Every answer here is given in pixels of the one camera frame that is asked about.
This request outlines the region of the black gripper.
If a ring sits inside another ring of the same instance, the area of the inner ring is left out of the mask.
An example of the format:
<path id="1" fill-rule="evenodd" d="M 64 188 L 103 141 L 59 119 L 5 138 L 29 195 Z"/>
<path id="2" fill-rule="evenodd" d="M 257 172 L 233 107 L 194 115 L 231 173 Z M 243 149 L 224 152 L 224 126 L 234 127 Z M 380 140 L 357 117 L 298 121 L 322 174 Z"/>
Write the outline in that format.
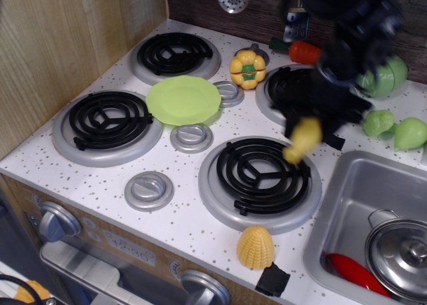
<path id="1" fill-rule="evenodd" d="M 349 87 L 325 81 L 315 69 L 280 69 L 272 76 L 272 107 L 285 117 L 284 136 L 292 132 L 303 117 L 317 117 L 323 138 L 346 123 L 358 123 L 372 104 L 355 95 Z"/>

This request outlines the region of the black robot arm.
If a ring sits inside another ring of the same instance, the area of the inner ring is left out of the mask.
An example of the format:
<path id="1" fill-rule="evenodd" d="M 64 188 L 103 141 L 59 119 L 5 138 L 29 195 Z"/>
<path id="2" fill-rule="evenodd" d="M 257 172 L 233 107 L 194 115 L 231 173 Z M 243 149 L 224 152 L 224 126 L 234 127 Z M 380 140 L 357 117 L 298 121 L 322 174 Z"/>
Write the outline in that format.
<path id="1" fill-rule="evenodd" d="M 291 0 L 280 1 L 280 19 Z M 315 65 L 303 75 L 281 69 L 289 80 L 271 78 L 272 107 L 285 117 L 284 135 L 291 138 L 304 118 L 320 121 L 321 141 L 341 149 L 344 139 L 336 131 L 346 123 L 359 123 L 372 104 L 351 92 L 358 76 L 376 72 L 391 54 L 391 43 L 402 23 L 397 0 L 302 0 L 312 17 L 334 25 L 332 39 Z"/>

